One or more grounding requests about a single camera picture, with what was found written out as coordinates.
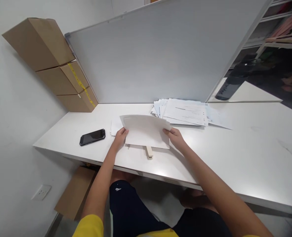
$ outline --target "finger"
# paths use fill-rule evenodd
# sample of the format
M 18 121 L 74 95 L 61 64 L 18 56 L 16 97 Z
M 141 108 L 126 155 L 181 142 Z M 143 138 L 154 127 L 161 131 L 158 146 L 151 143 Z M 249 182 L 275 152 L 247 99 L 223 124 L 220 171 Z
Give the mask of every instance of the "finger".
M 172 134 L 175 134 L 176 132 L 178 132 L 178 130 L 177 130 L 176 128 L 171 128 L 170 132 L 171 132 Z
M 170 137 L 172 135 L 172 133 L 166 129 L 162 130 L 164 132 L 164 134 L 166 134 L 168 137 Z
M 118 132 L 119 132 L 120 134 L 123 134 L 123 132 L 125 132 L 125 128 L 122 127 Z
M 128 134 L 128 129 L 126 129 L 124 132 L 123 132 L 123 136 L 126 137 Z

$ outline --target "gray floor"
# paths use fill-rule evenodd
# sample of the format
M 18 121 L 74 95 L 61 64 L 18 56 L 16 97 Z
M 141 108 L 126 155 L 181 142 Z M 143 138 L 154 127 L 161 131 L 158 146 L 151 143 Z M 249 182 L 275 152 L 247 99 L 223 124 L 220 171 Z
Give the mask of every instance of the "gray floor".
M 174 226 L 178 222 L 184 210 L 178 201 L 183 187 L 144 177 L 137 179 L 132 185 L 146 207 L 157 218 L 169 226 Z M 292 218 L 263 214 L 264 211 L 259 207 L 254 210 L 261 212 L 256 215 L 275 237 L 292 237 Z M 109 237 L 111 233 L 109 212 L 106 212 L 104 219 L 104 236 Z M 77 224 L 77 222 L 62 218 L 54 236 L 71 237 Z

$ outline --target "knee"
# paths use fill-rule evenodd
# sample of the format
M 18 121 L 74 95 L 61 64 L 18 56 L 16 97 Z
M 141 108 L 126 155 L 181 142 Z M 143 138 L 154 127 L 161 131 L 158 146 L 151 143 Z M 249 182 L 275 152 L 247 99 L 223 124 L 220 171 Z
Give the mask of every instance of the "knee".
M 113 170 L 110 186 L 111 186 L 112 183 L 114 183 L 114 182 L 116 182 L 118 180 L 125 180 L 125 181 L 130 183 L 136 177 L 137 177 L 137 175 L 135 175 L 135 174 L 131 174 L 131 173 L 127 173 L 127 172 L 123 172 L 123 171 L 119 171 L 119 170 Z

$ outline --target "hand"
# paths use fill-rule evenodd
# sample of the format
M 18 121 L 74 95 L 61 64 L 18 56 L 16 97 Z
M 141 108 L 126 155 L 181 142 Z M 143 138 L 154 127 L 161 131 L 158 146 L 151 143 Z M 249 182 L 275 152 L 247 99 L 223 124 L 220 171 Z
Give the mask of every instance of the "hand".
M 163 132 L 170 138 L 171 143 L 181 152 L 187 147 L 187 143 L 183 139 L 180 131 L 176 128 L 171 128 L 170 131 L 163 129 Z
M 128 130 L 125 130 L 125 128 L 121 128 L 120 130 L 117 131 L 115 139 L 111 145 L 111 147 L 114 147 L 116 149 L 116 152 L 118 152 L 120 147 L 123 145 L 127 134 Z

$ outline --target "whiteboard frame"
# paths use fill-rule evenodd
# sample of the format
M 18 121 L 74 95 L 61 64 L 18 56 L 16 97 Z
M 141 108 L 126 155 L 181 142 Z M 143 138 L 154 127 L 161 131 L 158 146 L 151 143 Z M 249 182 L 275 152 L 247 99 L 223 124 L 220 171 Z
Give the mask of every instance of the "whiteboard frame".
M 161 4 L 162 2 L 166 2 L 166 1 L 170 1 L 170 0 L 160 0 L 160 1 L 156 1 L 156 2 L 154 2 L 154 3 L 146 4 L 147 1 L 148 1 L 148 0 L 145 0 L 145 5 L 142 6 L 142 7 L 140 7 L 140 8 L 152 7 L 152 6 L 156 5 L 156 4 Z M 256 19 L 254 20 L 254 22 L 253 22 L 252 25 L 250 26 L 249 30 L 247 31 L 247 33 L 246 33 L 246 35 L 244 36 L 244 38 L 243 38 L 243 40 L 241 41 L 241 43 L 239 44 L 239 46 L 238 46 L 238 48 L 236 49 L 235 53 L 233 54 L 231 60 L 228 62 L 227 67 L 226 67 L 226 70 L 223 72 L 223 76 L 219 79 L 219 81 L 216 83 L 216 85 L 214 86 L 214 88 L 213 88 L 212 91 L 210 92 L 210 94 L 209 94 L 209 96 L 207 97 L 207 99 L 204 101 L 205 103 L 207 103 L 207 102 L 209 101 L 209 99 L 211 98 L 213 92 L 215 91 L 215 89 L 217 88 L 217 86 L 219 85 L 219 83 L 222 81 L 222 78 L 226 75 L 226 73 L 227 73 L 228 70 L 230 69 L 231 65 L 233 64 L 234 60 L 235 60 L 236 57 L 238 56 L 239 52 L 241 51 L 241 49 L 243 48 L 243 46 L 245 45 L 245 43 L 247 42 L 247 40 L 250 38 L 251 34 L 254 32 L 255 28 L 258 26 L 259 22 L 260 22 L 261 19 L 263 18 L 263 16 L 264 16 L 264 14 L 266 13 L 267 9 L 270 7 L 270 5 L 271 5 L 272 2 L 273 2 L 273 0 L 265 0 L 265 1 L 266 1 L 266 2 L 265 2 L 265 4 L 264 4 L 264 6 L 262 7 L 261 11 L 258 13 Z M 72 50 L 73 55 L 75 56 L 76 60 L 78 61 L 79 65 L 80 65 L 80 68 L 81 68 L 81 70 L 83 71 L 84 76 L 86 77 L 86 79 L 87 79 L 87 81 L 88 81 L 88 84 L 89 84 L 90 87 L 92 88 L 92 91 L 93 91 L 94 95 L 95 95 L 95 92 L 94 92 L 93 87 L 92 87 L 92 85 L 91 85 L 91 83 L 90 83 L 90 80 L 88 80 L 88 77 L 87 77 L 85 71 L 83 70 L 83 68 L 82 68 L 82 66 L 81 66 L 81 62 L 79 61 L 79 59 L 78 59 L 76 53 L 74 52 L 73 47 L 72 47 L 72 45 L 71 45 L 71 43 L 70 43 L 70 41 L 69 41 L 69 38 L 70 38 L 71 34 L 76 33 L 76 32 L 79 32 L 79 31 L 84 30 L 84 29 L 87 29 L 87 28 L 90 28 L 90 27 L 93 27 L 93 26 L 97 26 L 97 25 L 103 24 L 103 23 L 105 23 L 105 22 L 110 23 L 110 22 L 112 22 L 112 21 L 117 21 L 117 20 L 123 18 L 123 17 L 124 17 L 125 15 L 127 15 L 127 14 L 130 14 L 130 13 L 132 13 L 132 12 L 138 11 L 140 8 L 134 9 L 134 10 L 129 11 L 129 12 L 125 12 L 125 13 L 123 13 L 123 14 L 117 16 L 117 17 L 112 18 L 112 19 L 105 20 L 105 21 L 102 21 L 102 22 L 100 22 L 100 23 L 97 23 L 97 24 L 94 24 L 94 25 L 91 25 L 91 26 L 87 26 L 87 27 L 81 28 L 81 29 L 79 29 L 79 30 L 72 31 L 72 32 L 69 32 L 69 33 L 66 33 L 66 34 L 65 34 L 66 41 L 67 41 L 67 43 L 68 43 L 70 49 Z

